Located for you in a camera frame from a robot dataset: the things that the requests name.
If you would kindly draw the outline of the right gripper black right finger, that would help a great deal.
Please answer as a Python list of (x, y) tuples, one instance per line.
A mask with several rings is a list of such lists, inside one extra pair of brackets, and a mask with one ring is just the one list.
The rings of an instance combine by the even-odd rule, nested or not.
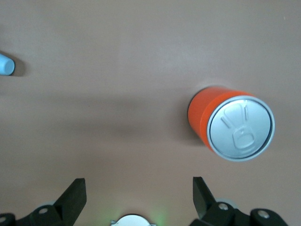
[(192, 226), (286, 226), (276, 212), (253, 209), (247, 215), (227, 202), (218, 202), (202, 177), (193, 178), (193, 203), (198, 219)]

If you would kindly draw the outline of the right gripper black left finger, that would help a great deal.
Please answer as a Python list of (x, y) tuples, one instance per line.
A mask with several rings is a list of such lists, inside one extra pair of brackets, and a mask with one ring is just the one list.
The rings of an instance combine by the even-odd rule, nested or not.
[(84, 178), (75, 179), (54, 204), (36, 208), (29, 215), (16, 219), (13, 213), (1, 213), (2, 226), (72, 226), (87, 202)]

